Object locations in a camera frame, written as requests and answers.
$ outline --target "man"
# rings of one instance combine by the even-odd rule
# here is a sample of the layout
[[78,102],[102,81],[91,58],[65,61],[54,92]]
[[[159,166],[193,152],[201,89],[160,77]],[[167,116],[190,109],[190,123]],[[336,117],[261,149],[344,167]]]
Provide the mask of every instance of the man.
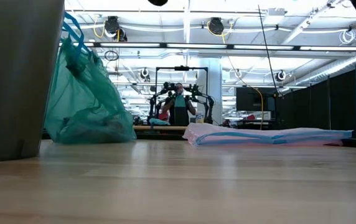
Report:
[[162,112],[170,111],[169,122],[173,126],[188,126],[189,125],[189,111],[192,115],[196,115],[196,110],[192,106],[190,100],[186,100],[183,96],[184,87],[181,83],[176,84],[176,97],[166,100],[162,108]]

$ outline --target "green mesh bag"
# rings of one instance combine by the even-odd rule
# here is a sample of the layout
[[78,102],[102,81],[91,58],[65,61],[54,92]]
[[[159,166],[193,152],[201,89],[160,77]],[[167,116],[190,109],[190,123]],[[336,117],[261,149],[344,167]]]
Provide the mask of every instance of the green mesh bag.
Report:
[[63,40],[48,99],[45,128],[63,144],[135,139],[133,116],[108,78],[100,58]]

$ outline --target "table surface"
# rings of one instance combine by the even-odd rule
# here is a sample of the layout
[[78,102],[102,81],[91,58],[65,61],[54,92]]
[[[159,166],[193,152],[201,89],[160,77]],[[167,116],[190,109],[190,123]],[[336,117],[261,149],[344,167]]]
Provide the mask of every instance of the table surface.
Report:
[[356,149],[43,141],[0,162],[0,223],[356,223]]

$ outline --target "gray object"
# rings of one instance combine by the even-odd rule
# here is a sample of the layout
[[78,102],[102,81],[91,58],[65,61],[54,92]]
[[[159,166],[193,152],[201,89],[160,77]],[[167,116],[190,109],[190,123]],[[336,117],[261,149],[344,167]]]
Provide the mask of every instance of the gray object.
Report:
[[36,156],[64,0],[0,0],[0,161]]

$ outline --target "bag handle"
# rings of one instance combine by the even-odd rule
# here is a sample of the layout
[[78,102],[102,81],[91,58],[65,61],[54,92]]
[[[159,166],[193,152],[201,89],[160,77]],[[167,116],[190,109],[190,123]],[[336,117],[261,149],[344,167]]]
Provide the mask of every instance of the bag handle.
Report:
[[88,53],[90,53],[90,50],[88,49],[88,47],[86,47],[84,45],[84,34],[83,34],[83,31],[81,30],[80,25],[77,22],[77,20],[72,15],[67,13],[66,11],[65,11],[65,18],[70,19],[81,33],[81,35],[79,37],[76,34],[76,32],[74,32],[74,30],[66,22],[63,22],[63,28],[66,29],[66,31],[78,42],[77,51],[75,54],[75,60],[77,61],[81,54],[81,49],[86,50]]

